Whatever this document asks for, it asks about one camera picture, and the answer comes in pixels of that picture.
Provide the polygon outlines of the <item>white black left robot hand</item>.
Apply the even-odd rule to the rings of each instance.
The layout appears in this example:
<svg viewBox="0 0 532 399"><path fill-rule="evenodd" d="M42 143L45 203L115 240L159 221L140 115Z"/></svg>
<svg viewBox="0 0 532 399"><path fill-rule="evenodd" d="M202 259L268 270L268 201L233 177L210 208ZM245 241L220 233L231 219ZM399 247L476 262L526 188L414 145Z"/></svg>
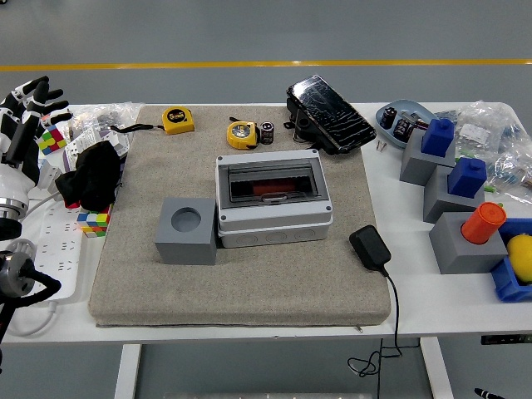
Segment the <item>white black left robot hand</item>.
<svg viewBox="0 0 532 399"><path fill-rule="evenodd" d="M26 204L37 185L37 139L44 130L71 119L63 90L42 76L12 89L1 101L1 204Z"/></svg>

